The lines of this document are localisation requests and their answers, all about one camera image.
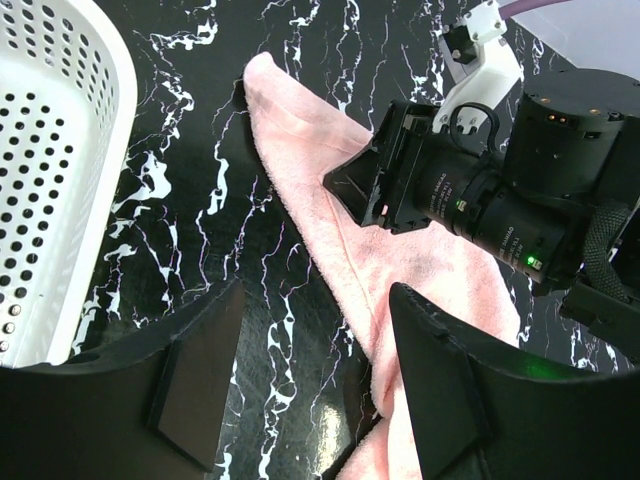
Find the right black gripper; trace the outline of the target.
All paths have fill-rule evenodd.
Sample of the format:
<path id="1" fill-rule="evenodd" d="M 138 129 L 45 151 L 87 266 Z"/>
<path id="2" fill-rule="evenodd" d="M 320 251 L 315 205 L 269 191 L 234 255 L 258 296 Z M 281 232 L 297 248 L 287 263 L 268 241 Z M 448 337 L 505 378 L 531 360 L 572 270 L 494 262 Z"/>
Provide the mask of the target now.
<path id="1" fill-rule="evenodd" d="M 506 148 L 480 101 L 453 110 L 395 101 L 368 148 L 323 177 L 360 227 L 439 223 L 529 276 L 541 293 L 585 277 L 627 296 L 610 253 L 639 199 L 639 84 L 596 69 L 538 75 L 522 91 Z"/>

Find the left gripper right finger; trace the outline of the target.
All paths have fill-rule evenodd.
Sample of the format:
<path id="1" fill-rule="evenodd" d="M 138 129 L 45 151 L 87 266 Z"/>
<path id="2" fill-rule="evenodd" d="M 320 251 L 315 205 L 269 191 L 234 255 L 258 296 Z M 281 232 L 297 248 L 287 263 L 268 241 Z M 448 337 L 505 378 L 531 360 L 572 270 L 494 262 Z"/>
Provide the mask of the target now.
<path id="1" fill-rule="evenodd" d="M 425 479 L 635 479 L 639 374 L 522 351 L 411 287 L 389 293 Z"/>

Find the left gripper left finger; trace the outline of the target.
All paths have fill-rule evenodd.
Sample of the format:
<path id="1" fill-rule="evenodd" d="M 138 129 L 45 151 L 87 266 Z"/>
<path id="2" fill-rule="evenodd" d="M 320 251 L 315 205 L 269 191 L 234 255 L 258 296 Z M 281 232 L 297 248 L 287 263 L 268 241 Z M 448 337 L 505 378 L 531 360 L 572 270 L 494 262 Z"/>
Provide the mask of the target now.
<path id="1" fill-rule="evenodd" d="M 211 291 L 53 366 L 1 372 L 5 479 L 201 479 L 215 467 L 245 303 Z"/>

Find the pink towel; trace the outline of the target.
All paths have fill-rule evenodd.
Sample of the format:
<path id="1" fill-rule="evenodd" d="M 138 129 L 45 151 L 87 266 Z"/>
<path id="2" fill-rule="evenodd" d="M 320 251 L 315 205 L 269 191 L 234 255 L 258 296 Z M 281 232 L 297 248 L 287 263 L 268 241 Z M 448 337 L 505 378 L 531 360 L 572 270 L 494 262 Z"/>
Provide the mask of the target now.
<path id="1" fill-rule="evenodd" d="M 288 75 L 268 53 L 249 61 L 243 84 L 261 162 L 372 366 L 372 399 L 381 419 L 340 477 L 417 479 L 390 288 L 407 284 L 447 313 L 516 345 L 520 317 L 499 267 L 440 225 L 401 235 L 358 226 L 322 181 L 366 146 L 370 132 Z"/>

